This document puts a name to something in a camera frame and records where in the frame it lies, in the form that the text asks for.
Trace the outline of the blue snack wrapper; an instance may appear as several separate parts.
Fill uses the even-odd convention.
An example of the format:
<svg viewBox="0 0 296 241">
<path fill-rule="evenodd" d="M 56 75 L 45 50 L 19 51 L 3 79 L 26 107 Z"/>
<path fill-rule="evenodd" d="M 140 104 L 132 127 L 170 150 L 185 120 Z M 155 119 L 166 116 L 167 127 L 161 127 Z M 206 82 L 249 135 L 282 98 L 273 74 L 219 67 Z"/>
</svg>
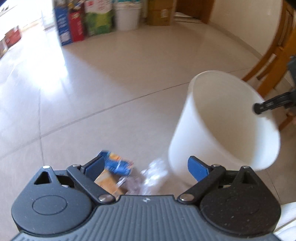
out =
<svg viewBox="0 0 296 241">
<path fill-rule="evenodd" d="M 133 162 L 124 160 L 111 151 L 101 151 L 99 156 L 104 158 L 105 169 L 114 175 L 129 176 L 133 169 Z"/>
</svg>

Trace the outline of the white plastic bucket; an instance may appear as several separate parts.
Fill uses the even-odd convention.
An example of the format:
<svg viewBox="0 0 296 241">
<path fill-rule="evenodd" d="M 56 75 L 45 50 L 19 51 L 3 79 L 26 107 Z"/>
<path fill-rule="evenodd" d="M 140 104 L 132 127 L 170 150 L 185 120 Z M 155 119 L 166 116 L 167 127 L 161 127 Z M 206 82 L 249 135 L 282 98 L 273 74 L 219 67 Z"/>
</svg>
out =
<svg viewBox="0 0 296 241">
<path fill-rule="evenodd" d="M 195 184 L 188 170 L 191 156 L 227 170 L 269 168 L 280 153 L 280 132 L 271 111 L 254 113 L 258 102 L 263 98 L 236 76 L 216 70 L 196 75 L 168 150 L 172 172 Z"/>
</svg>

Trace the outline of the brown cardboard piece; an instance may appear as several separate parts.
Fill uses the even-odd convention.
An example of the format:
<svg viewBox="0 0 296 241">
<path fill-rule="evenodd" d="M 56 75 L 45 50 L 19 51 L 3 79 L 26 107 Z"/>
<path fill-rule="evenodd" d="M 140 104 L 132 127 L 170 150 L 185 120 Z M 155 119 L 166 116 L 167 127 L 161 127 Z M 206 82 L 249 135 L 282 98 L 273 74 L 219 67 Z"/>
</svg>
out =
<svg viewBox="0 0 296 241">
<path fill-rule="evenodd" d="M 94 180 L 94 183 L 117 199 L 120 195 L 124 195 L 127 192 L 124 187 L 118 186 L 118 181 L 119 178 L 116 175 L 107 170 L 103 170 L 103 172 Z"/>
</svg>

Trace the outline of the wooden chair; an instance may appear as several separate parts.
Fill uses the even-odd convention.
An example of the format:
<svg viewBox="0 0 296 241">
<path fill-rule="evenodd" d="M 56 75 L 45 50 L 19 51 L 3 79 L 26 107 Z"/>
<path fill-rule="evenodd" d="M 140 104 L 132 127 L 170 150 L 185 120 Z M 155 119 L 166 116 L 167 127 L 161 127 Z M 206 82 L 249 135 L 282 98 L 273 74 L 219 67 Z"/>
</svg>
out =
<svg viewBox="0 0 296 241">
<path fill-rule="evenodd" d="M 270 47 L 242 80 L 247 82 L 254 76 L 263 79 L 257 92 L 266 97 L 287 73 L 292 56 L 295 56 L 295 1 L 282 1 L 278 29 Z"/>
</svg>

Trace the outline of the clear crumpled plastic wrapper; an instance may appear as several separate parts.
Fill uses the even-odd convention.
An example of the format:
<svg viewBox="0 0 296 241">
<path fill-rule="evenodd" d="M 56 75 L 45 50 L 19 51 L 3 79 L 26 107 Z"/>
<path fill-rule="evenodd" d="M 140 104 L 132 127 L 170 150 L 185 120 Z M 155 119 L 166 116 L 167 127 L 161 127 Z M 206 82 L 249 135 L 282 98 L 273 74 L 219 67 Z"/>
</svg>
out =
<svg viewBox="0 0 296 241">
<path fill-rule="evenodd" d="M 169 175 L 166 162 L 155 159 L 142 171 L 134 169 L 127 177 L 125 184 L 127 195 L 150 196 L 157 195 Z"/>
</svg>

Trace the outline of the brown cardboard box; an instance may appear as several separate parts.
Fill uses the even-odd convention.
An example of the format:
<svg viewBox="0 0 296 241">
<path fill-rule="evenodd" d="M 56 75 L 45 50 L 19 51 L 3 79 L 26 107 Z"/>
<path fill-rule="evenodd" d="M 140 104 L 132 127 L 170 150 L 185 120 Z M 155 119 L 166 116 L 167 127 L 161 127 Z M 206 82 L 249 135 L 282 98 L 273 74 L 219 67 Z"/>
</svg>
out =
<svg viewBox="0 0 296 241">
<path fill-rule="evenodd" d="M 147 3 L 147 24 L 150 26 L 169 26 L 176 1 L 149 0 Z"/>
</svg>

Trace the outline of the red box at left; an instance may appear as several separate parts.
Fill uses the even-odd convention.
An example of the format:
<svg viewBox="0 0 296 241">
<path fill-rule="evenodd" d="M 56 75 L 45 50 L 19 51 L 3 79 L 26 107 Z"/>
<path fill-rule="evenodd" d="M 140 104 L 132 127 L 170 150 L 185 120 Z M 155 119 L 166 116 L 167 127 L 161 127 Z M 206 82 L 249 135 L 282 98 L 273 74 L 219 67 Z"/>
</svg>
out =
<svg viewBox="0 0 296 241">
<path fill-rule="evenodd" d="M 21 39 L 21 37 L 22 35 L 19 26 L 10 29 L 4 36 L 7 47 L 12 47 Z"/>
</svg>

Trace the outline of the red cardboard box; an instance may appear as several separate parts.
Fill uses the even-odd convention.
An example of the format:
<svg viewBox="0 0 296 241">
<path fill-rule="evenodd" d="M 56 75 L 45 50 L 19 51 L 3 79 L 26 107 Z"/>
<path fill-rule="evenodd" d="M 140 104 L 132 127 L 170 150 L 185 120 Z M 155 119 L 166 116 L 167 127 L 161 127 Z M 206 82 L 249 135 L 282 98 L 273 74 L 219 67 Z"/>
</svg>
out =
<svg viewBox="0 0 296 241">
<path fill-rule="evenodd" d="M 69 13 L 69 24 L 72 42 L 84 40 L 84 30 L 80 11 L 71 11 Z"/>
</svg>

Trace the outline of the green cardboard box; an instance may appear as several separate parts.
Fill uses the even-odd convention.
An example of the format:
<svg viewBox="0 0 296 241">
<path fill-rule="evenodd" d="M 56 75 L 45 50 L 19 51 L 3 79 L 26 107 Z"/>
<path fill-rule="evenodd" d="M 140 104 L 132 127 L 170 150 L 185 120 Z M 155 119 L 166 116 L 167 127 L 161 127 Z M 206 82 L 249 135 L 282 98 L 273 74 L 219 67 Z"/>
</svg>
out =
<svg viewBox="0 0 296 241">
<path fill-rule="evenodd" d="M 85 24 L 89 36 L 107 34 L 112 29 L 112 1 L 90 0 L 84 2 Z"/>
</svg>

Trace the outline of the blue cardboard box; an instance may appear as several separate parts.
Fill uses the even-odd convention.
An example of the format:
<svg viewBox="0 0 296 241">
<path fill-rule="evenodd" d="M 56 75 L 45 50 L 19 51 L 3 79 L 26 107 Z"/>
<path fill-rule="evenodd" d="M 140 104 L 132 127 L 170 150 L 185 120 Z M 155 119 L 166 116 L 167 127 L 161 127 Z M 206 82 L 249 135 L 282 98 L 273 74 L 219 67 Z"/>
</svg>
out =
<svg viewBox="0 0 296 241">
<path fill-rule="evenodd" d="M 62 46 L 72 43 L 72 37 L 70 33 L 70 25 L 68 19 L 68 10 L 66 7 L 55 6 L 54 7 L 56 25 L 58 30 L 58 36 L 60 44 Z"/>
</svg>

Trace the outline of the white lidded pail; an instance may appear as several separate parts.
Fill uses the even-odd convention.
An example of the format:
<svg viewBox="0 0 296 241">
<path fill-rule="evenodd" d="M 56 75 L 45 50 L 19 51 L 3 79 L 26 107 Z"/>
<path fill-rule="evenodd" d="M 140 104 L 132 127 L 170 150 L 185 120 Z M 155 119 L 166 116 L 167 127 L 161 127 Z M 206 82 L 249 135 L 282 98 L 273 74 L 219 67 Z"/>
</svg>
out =
<svg viewBox="0 0 296 241">
<path fill-rule="evenodd" d="M 115 26 L 118 31 L 138 28 L 142 3 L 140 1 L 114 1 Z"/>
</svg>

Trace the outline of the wooden door frame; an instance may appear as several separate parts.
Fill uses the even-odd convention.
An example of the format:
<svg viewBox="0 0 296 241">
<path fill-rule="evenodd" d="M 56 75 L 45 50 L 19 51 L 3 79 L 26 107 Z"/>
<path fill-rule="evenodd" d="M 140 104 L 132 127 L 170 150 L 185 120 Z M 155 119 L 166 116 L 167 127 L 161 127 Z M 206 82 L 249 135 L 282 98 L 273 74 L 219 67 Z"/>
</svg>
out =
<svg viewBox="0 0 296 241">
<path fill-rule="evenodd" d="M 176 12 L 208 24 L 215 0 L 177 0 Z"/>
</svg>

